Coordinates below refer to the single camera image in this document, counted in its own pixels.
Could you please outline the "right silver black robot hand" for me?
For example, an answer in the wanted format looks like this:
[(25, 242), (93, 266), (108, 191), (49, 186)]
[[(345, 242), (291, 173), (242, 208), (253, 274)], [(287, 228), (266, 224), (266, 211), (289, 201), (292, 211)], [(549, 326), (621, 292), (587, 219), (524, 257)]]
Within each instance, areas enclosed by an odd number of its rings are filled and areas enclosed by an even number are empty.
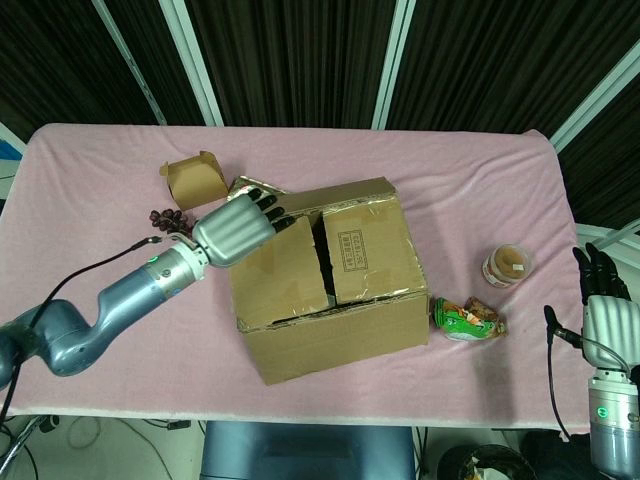
[(639, 304), (606, 253), (588, 243), (573, 255), (583, 305), (583, 357), (595, 368), (630, 374), (639, 365)]

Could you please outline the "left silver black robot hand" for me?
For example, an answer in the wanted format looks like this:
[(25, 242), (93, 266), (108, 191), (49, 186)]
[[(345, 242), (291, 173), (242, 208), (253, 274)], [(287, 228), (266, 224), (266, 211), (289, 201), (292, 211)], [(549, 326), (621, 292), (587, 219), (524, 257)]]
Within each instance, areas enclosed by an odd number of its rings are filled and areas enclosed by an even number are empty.
[(203, 249), (210, 265), (227, 268), (295, 222), (274, 194), (253, 188), (198, 220), (192, 239)]

